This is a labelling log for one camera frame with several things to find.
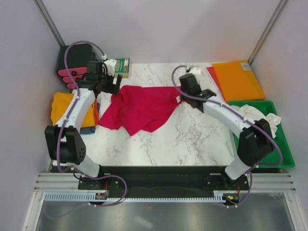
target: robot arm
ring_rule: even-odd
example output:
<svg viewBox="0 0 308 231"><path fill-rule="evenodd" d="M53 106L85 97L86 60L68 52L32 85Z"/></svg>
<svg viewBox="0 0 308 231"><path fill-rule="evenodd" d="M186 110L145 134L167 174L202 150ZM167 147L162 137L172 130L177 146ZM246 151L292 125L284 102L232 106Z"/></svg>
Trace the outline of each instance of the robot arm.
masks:
<svg viewBox="0 0 308 231"><path fill-rule="evenodd" d="M86 145L79 132L88 109L100 92L118 94L122 76L118 75L116 84L113 84L115 66L116 61L111 59L103 62L88 62L86 80L81 79L77 82L79 96L77 90L74 90L74 97L62 118L55 126L47 126L45 129L50 158L57 160L57 146L60 145L60 162L77 167L81 172L91 177L99 175L100 166L86 155ZM62 126L64 128L61 142L58 144Z"/></svg>
<svg viewBox="0 0 308 231"><path fill-rule="evenodd" d="M187 74L181 76L181 90L191 96L219 102L220 105L212 102L192 100L183 95L181 95L181 98L187 101L193 108L198 108L200 111L219 120L239 138L237 157L225 168L225 173L228 178L230 180L236 180L252 166L256 165L270 154L274 150L273 145L264 134L232 113L231 111L234 109L227 105L222 98L209 89L202 91L200 85L196 81L196 77L199 76L202 77L202 73L201 70L196 67L189 70ZM260 127L272 137L270 125L266 120L261 119L255 121L251 118L245 119Z"/></svg>

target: red paper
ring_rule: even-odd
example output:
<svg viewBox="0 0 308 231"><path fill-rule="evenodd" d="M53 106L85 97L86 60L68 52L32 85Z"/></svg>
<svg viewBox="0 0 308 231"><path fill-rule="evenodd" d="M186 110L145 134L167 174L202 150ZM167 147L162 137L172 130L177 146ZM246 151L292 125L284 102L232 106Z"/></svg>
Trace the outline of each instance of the red paper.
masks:
<svg viewBox="0 0 308 231"><path fill-rule="evenodd" d="M216 75L216 73L215 73L214 68L213 68L212 66L210 66L210 67L207 67L207 70L208 70L208 72L210 73L210 75L211 75L213 81L215 82L216 86L218 87L219 91L221 92L221 96L222 96L223 99L226 101L225 97L223 96L223 92L222 92L222 90L221 90L221 86L220 86L220 84L219 84L219 81L218 81L218 78L217 78L217 75Z"/></svg>

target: small box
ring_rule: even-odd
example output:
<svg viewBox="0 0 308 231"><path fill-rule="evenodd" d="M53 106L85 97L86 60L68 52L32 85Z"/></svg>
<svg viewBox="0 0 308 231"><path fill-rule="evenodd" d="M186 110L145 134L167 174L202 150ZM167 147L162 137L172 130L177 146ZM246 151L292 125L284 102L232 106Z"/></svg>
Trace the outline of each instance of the small box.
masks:
<svg viewBox="0 0 308 231"><path fill-rule="evenodd" d="M115 78L118 74L121 74L123 78L130 76L131 63L130 59L116 59Z"/></svg>

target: pink towel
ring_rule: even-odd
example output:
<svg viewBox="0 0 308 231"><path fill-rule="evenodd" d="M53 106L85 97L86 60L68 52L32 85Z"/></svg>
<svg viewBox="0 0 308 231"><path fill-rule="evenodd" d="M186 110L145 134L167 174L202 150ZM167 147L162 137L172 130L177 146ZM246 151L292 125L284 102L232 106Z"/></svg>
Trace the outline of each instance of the pink towel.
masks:
<svg viewBox="0 0 308 231"><path fill-rule="evenodd" d="M111 97L99 125L109 129L125 127L130 136L139 130L153 132L161 127L180 104L174 87L123 86Z"/></svg>

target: green tray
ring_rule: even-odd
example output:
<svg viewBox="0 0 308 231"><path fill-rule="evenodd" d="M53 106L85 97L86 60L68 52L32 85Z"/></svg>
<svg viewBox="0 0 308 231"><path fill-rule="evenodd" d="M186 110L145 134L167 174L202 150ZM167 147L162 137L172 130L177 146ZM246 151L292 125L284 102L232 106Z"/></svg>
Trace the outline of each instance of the green tray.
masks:
<svg viewBox="0 0 308 231"><path fill-rule="evenodd" d="M262 112L265 116L268 113L273 113L275 115L277 115L275 106L273 104L272 101L269 100L258 100L258 101L231 101L229 102L229 105L235 105L238 107L242 107L245 104L255 107L256 109L258 109L260 112ZM235 146L236 149L238 147L239 144L239 140L238 138L234 136L234 141L235 141ZM274 139L275 142L277 143L278 147L280 148L282 155L283 155L283 162L280 166L278 167L294 167L295 163L290 151L290 148L288 146L288 142L284 136L284 132L283 129L281 127L281 124L279 124L277 126L277 131L276 131L276 138ZM273 151L271 154L269 154L267 157L265 157L262 160L262 163L266 163L266 164L276 164L279 162L279 154L277 152L277 150ZM260 168L272 168L269 166L260 166Z"/></svg>

